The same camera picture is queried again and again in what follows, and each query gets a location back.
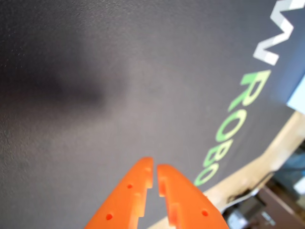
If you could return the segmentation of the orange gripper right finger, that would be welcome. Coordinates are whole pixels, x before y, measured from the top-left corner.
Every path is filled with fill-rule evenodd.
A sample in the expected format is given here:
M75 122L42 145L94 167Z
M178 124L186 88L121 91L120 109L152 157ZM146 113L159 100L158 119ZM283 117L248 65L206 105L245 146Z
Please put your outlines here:
M157 166L159 196L165 198L170 226L177 229L227 229L220 211L171 165Z

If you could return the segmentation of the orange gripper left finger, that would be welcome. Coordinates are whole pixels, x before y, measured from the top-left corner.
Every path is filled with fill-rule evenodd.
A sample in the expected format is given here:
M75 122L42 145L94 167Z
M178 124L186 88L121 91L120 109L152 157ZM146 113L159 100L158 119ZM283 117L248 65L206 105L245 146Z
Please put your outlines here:
M140 159L127 172L86 225L87 229L136 229L153 187L153 158Z

